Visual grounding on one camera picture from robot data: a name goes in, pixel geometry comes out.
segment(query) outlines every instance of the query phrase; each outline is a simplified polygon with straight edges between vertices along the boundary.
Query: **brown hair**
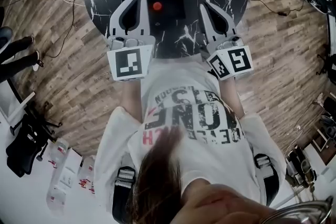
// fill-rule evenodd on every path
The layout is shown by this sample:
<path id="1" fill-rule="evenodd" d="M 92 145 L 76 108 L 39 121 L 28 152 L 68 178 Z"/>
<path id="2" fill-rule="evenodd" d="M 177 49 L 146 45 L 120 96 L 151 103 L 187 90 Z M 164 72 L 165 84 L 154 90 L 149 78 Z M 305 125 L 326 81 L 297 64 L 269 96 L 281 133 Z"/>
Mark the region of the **brown hair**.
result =
<path id="1" fill-rule="evenodd" d="M 182 208 L 178 162 L 172 161 L 181 131 L 166 127 L 144 157 L 129 199 L 130 223 L 170 223 Z"/>

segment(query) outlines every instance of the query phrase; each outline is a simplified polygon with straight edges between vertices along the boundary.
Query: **black pants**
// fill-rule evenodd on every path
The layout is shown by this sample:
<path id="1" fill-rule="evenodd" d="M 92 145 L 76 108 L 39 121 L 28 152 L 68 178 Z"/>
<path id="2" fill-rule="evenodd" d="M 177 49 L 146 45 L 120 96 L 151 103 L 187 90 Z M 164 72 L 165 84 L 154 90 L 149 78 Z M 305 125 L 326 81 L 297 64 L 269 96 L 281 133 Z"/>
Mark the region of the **black pants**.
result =
<path id="1" fill-rule="evenodd" d="M 25 68 L 31 67 L 37 63 L 38 56 L 37 52 L 35 52 L 14 62 L 1 65 L 1 63 L 11 58 L 19 51 L 27 49 L 31 43 L 32 38 L 25 37 L 9 44 L 8 47 L 0 54 L 0 83 L 13 77 L 16 73 L 19 73 Z"/>

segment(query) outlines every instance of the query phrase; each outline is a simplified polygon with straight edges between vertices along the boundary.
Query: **white t-shirt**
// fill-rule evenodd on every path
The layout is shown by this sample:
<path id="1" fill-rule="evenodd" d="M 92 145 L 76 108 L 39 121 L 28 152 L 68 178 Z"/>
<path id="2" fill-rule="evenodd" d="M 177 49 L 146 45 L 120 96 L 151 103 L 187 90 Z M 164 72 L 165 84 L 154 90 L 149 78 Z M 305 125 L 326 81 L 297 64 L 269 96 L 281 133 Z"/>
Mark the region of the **white t-shirt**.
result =
<path id="1" fill-rule="evenodd" d="M 240 122 L 220 99 L 216 78 L 194 58 L 154 61 L 142 82 L 144 123 L 125 109 L 116 108 L 99 145 L 95 171 L 96 196 L 112 210 L 113 184 L 122 165 L 141 162 L 165 126 L 179 125 L 184 133 L 176 151 L 180 163 L 182 193 L 190 182 L 203 178 L 224 184 L 247 198 L 266 204 L 254 163 L 258 153 L 270 157 L 282 183 L 285 159 L 256 114 Z"/>

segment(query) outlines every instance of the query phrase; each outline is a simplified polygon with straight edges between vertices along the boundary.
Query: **sleeve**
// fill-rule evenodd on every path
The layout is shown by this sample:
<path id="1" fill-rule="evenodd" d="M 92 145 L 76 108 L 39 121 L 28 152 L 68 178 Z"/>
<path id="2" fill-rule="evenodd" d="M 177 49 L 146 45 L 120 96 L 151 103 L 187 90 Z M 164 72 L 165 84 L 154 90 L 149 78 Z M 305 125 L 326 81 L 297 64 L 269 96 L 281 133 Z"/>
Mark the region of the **sleeve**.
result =
<path id="1" fill-rule="evenodd" d="M 270 137 L 261 117 L 256 113 L 245 115 L 240 119 L 240 124 L 246 140 L 253 148 L 254 156 L 261 153 L 270 158 L 274 169 L 278 173 L 281 186 L 282 182 L 285 180 L 286 174 L 285 157 L 277 144 Z"/>
<path id="2" fill-rule="evenodd" d="M 107 211 L 112 210 L 114 178 L 123 156 L 128 152 L 127 142 L 140 126 L 140 122 L 124 108 L 117 107 L 104 131 L 94 163 L 94 190 L 99 203 Z"/>

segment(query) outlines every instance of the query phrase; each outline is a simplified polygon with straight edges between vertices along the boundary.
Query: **bottle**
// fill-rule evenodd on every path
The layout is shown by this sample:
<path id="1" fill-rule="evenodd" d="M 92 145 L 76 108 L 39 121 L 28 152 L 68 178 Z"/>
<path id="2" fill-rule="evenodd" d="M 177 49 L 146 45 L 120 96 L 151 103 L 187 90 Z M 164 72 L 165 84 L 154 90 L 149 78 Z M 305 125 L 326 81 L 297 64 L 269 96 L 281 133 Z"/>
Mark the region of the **bottle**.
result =
<path id="1" fill-rule="evenodd" d="M 55 163 L 55 167 L 59 166 L 63 162 L 68 148 L 69 143 L 66 140 L 64 140 L 63 138 L 57 139 L 54 147 L 50 152 L 50 158 Z"/>
<path id="2" fill-rule="evenodd" d="M 78 178 L 81 182 L 93 182 L 93 168 L 95 166 L 95 156 L 88 156 L 84 159 Z"/>

